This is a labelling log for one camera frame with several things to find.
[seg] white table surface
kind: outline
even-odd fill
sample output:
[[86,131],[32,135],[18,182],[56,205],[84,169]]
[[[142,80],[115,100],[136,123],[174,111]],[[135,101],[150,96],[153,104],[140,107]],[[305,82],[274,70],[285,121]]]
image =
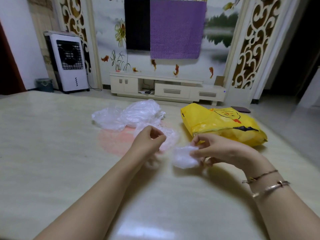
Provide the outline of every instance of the white table surface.
[[[26,92],[0,99],[0,238],[32,239],[82,196],[130,146],[133,130],[113,134],[91,114],[111,100]],[[125,108],[131,102],[112,101]],[[164,123],[190,137],[182,105],[158,101]],[[271,130],[260,150],[320,215],[320,173]],[[112,145],[122,141],[123,145]],[[129,186],[108,239],[267,239],[242,171],[219,164],[174,169],[170,152],[144,167]]]

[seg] pink stain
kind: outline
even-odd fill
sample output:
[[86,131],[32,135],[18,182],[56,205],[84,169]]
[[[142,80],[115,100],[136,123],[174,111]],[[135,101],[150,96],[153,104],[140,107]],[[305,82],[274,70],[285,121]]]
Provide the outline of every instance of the pink stain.
[[122,157],[130,149],[134,141],[134,130],[134,128],[128,126],[120,132],[102,129],[98,135],[100,146],[107,153]]

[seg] cabinet door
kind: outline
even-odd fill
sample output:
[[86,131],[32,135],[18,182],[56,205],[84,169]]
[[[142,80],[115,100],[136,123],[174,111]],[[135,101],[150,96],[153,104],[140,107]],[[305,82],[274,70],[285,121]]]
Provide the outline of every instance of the cabinet door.
[[124,77],[124,91],[130,93],[138,93],[138,78]]
[[110,76],[111,91],[112,92],[124,92],[125,80],[123,77]]

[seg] gold bangle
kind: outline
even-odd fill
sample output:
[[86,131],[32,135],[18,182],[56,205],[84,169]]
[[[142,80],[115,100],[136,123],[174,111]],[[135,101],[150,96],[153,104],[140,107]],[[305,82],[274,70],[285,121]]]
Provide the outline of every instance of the gold bangle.
[[253,198],[257,198],[260,195],[265,195],[266,193],[271,193],[275,191],[278,188],[283,188],[283,186],[289,185],[290,183],[288,181],[278,181],[276,185],[266,187],[264,190],[258,193],[254,193],[252,195]]

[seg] decorative carved panel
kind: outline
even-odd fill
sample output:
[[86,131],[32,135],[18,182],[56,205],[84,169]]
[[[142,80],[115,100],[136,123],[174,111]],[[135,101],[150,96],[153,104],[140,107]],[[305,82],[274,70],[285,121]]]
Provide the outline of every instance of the decorative carved panel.
[[90,73],[91,63],[81,0],[59,0],[59,3],[62,10],[65,30],[81,37],[85,68],[87,72]]
[[251,89],[284,0],[256,0],[231,86]]

